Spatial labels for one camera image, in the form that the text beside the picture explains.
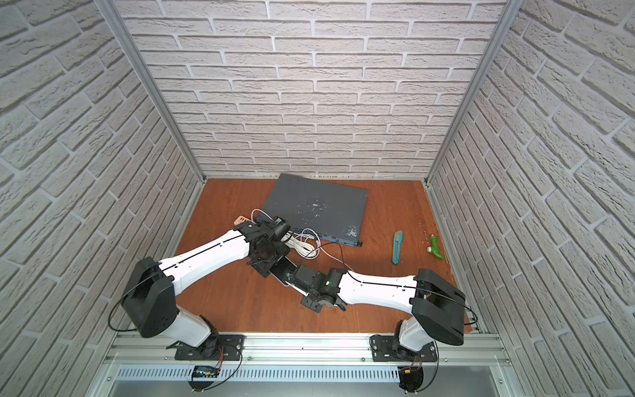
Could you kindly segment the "black smartphone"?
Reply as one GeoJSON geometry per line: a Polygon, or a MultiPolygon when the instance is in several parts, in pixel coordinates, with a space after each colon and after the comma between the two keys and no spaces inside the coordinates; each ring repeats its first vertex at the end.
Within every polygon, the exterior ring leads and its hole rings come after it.
{"type": "Polygon", "coordinates": [[[294,273],[297,270],[296,264],[292,263],[286,256],[279,259],[273,266],[271,266],[270,273],[274,276],[283,286],[290,286],[294,273]]]}

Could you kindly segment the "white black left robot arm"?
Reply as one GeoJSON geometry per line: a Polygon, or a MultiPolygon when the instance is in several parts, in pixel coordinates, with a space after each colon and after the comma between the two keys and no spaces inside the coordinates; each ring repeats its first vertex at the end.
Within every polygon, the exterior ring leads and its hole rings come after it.
{"type": "Polygon", "coordinates": [[[133,267],[119,304],[141,337],[171,337],[187,347],[203,347],[218,332],[203,317],[180,308],[176,297],[223,266],[245,258],[262,276],[269,276],[271,268],[289,253],[289,230],[282,218],[247,220],[184,254],[160,261],[148,256],[133,267]]]}

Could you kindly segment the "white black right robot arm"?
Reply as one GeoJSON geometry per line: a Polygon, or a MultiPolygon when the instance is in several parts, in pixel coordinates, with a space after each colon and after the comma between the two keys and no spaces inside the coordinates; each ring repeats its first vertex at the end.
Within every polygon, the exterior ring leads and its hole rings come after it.
{"type": "Polygon", "coordinates": [[[430,269],[416,276],[368,276],[345,269],[327,274],[300,266],[284,271],[282,282],[304,295],[302,304],[315,312],[323,306],[346,307],[368,304],[410,314],[397,326],[399,347],[420,352],[436,341],[446,345],[464,343],[466,296],[430,269]]]}

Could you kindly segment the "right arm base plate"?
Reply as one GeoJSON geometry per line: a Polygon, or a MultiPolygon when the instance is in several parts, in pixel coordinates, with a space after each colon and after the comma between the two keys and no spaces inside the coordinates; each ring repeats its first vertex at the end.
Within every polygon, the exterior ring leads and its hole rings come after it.
{"type": "Polygon", "coordinates": [[[438,361],[438,350],[434,342],[414,352],[402,347],[394,335],[374,334],[369,337],[373,362],[432,363],[438,361]]]}

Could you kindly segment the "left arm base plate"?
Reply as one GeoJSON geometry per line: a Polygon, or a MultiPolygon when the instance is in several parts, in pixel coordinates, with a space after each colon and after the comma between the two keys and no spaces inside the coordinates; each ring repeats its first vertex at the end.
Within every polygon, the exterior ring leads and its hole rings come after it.
{"type": "Polygon", "coordinates": [[[191,347],[184,342],[175,342],[175,360],[188,362],[239,361],[246,336],[243,334],[211,335],[200,346],[191,347]]]}

